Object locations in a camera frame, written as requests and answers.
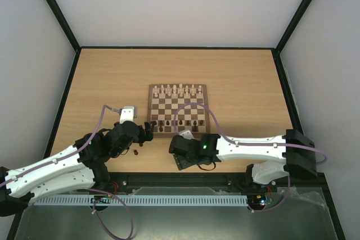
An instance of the gray wall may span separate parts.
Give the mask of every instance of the gray wall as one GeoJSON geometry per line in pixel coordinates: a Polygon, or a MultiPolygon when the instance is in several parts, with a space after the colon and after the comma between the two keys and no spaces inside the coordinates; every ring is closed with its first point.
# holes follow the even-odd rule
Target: gray wall
{"type": "Polygon", "coordinates": [[[282,53],[306,135],[348,239],[360,224],[360,2],[314,0],[282,53]]]}
{"type": "Polygon", "coordinates": [[[301,2],[57,1],[83,46],[243,47],[274,47],[301,2]]]}
{"type": "MultiPolygon", "coordinates": [[[[45,0],[0,0],[0,166],[42,158],[74,58],[45,0]]],[[[0,218],[6,239],[12,217],[0,218]]]]}

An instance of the light chessboard square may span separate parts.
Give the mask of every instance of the light chessboard square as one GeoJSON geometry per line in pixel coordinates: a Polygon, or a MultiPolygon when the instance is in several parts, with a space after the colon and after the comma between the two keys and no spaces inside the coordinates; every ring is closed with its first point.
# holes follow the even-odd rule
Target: light chessboard square
{"type": "MultiPolygon", "coordinates": [[[[149,86],[147,121],[156,121],[154,138],[172,138],[175,135],[174,115],[184,104],[194,102],[208,106],[205,84],[169,84],[169,86],[169,88],[168,84],[149,86]]],[[[176,123],[179,132],[188,129],[194,136],[210,133],[209,113],[199,105],[190,105],[180,110],[176,123]]]]}

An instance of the robotic arm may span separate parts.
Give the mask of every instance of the robotic arm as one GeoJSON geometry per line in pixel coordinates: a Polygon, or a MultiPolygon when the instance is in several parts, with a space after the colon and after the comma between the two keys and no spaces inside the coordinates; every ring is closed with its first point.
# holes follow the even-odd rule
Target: robotic arm
{"type": "Polygon", "coordinates": [[[128,150],[132,143],[142,145],[153,138],[154,123],[145,123],[143,128],[133,122],[134,117],[136,108],[125,107],[113,129],[100,130],[84,150],[64,160],[58,159],[76,152],[91,134],[86,134],[60,153],[29,166],[15,170],[0,167],[0,184],[12,179],[0,187],[0,216],[13,215],[50,195],[76,189],[104,189],[110,181],[105,162],[128,150]],[[34,170],[47,162],[51,163],[34,170]],[[28,174],[17,177],[32,169],[28,174]]]}
{"type": "Polygon", "coordinates": [[[249,183],[266,185],[272,180],[288,176],[299,179],[313,179],[317,177],[315,155],[311,151],[279,146],[278,144],[292,143],[314,147],[314,143],[297,130],[287,130],[286,135],[269,138],[234,138],[234,142],[266,143],[270,146],[242,146],[229,143],[218,134],[204,134],[195,140],[191,132],[185,130],[173,137],[169,153],[174,156],[179,170],[193,165],[216,165],[233,159],[266,160],[261,164],[251,164],[246,169],[249,183]]]}

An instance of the gray floor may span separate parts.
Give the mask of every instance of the gray floor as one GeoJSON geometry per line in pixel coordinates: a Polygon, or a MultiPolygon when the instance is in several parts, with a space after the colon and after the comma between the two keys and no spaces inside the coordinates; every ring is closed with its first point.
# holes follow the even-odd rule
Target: gray floor
{"type": "MultiPolygon", "coordinates": [[[[327,209],[289,198],[279,209],[251,214],[244,207],[131,207],[135,240],[336,239],[327,209]]],[[[130,230],[122,207],[101,213],[118,237],[130,230]]],[[[24,214],[16,239],[111,239],[87,206],[34,206],[24,214]]]]}

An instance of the wooden table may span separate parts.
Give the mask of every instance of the wooden table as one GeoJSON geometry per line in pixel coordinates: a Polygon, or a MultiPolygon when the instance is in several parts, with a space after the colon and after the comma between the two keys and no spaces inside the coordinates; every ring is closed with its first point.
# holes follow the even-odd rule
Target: wooden table
{"type": "MultiPolygon", "coordinates": [[[[92,132],[102,105],[137,106],[135,122],[143,124],[149,84],[181,82],[207,85],[209,107],[229,136],[267,137],[292,128],[270,50],[83,49],[52,154],[92,132]]],[[[116,121],[119,115],[107,110],[101,127],[112,128],[116,121]]],[[[211,132],[217,133],[212,120],[211,132]]],[[[179,172],[168,153],[170,141],[133,144],[107,167],[118,172],[179,172]]],[[[243,172],[255,162],[261,161],[221,162],[213,172],[243,172]]],[[[197,166],[181,172],[204,173],[197,166]]]]}

